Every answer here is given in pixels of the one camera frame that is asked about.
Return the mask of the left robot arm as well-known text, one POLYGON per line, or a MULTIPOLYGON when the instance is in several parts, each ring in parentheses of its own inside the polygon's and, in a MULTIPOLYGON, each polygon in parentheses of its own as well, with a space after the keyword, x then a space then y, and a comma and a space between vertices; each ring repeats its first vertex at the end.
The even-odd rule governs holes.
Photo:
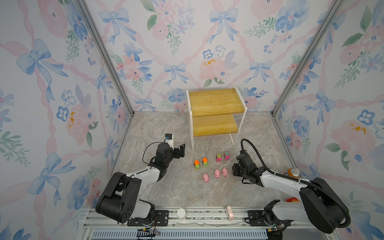
POLYGON ((140 200, 139 194, 142 188, 160 181, 172 160, 185 156, 185 148, 185 144, 172 148, 167 142, 159 143, 146 168, 129 174, 115 172, 96 204, 96 212, 119 224, 129 220, 143 226, 154 224, 155 205, 140 200))

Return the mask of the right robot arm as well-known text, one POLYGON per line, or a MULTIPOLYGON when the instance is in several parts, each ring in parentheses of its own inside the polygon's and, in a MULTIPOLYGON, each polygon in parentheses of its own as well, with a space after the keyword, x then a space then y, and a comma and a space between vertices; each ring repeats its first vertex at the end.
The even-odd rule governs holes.
POLYGON ((233 175, 241 177, 243 184, 275 189, 297 199, 297 202, 271 201, 264 207, 260 222, 282 228, 291 222, 311 223, 326 234, 350 226, 349 209, 323 179, 309 181, 279 174, 266 167, 258 168, 246 151, 241 151, 236 160, 233 175))

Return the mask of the pink toy pig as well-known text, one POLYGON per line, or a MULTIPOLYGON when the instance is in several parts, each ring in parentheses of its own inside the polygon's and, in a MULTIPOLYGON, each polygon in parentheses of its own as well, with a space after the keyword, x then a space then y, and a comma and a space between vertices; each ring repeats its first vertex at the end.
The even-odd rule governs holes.
POLYGON ((215 177, 218 179, 220 177, 221 173, 218 169, 215 170, 215 177))
POLYGON ((204 181, 205 183, 208 183, 209 180, 210 180, 209 176, 208 176, 206 173, 204 173, 204 174, 203 174, 203 181, 204 181))
POLYGON ((229 172, 228 172, 227 168, 223 168, 223 169, 222 169, 222 175, 223 175, 224 177, 227 177, 228 174, 229 174, 229 172))

